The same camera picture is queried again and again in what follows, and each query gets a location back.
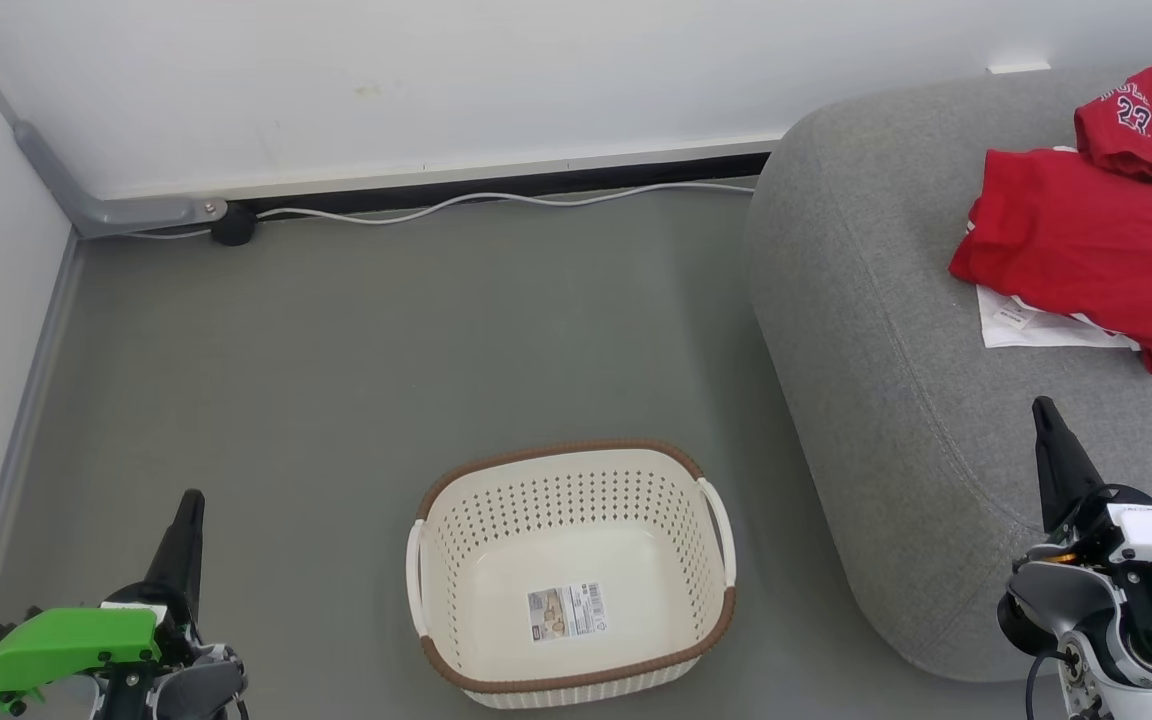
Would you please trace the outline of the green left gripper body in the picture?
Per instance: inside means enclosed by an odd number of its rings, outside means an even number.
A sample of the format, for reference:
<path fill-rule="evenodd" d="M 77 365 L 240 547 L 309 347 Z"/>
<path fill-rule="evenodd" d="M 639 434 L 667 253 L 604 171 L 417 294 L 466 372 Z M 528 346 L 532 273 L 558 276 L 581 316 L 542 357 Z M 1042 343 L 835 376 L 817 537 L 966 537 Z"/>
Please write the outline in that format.
<path fill-rule="evenodd" d="M 227 644 L 205 644 L 143 585 L 97 607 L 29 611 L 0 623 L 0 710 L 23 717 L 41 688 L 78 676 L 96 685 L 92 719 L 247 719 L 247 670 Z"/>

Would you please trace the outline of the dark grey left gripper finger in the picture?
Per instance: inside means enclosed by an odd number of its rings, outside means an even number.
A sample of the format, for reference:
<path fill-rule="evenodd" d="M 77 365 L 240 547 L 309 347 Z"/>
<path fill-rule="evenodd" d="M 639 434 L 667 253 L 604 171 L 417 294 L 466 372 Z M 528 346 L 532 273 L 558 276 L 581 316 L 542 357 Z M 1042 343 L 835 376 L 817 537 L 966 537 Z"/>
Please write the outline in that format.
<path fill-rule="evenodd" d="M 177 623 L 196 623 L 198 619 L 204 511 L 204 493 L 200 488 L 188 488 L 180 497 L 175 516 L 165 529 L 143 579 L 143 597 L 168 606 Z"/>

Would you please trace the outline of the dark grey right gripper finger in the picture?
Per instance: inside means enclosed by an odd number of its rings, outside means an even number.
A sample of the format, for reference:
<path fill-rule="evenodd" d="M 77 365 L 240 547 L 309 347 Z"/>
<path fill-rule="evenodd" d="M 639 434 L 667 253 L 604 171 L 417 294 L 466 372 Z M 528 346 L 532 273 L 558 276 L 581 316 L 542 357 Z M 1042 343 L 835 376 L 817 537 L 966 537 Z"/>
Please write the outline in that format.
<path fill-rule="evenodd" d="M 1034 397 L 1032 416 L 1043 533 L 1051 536 L 1105 482 L 1052 397 Z"/>

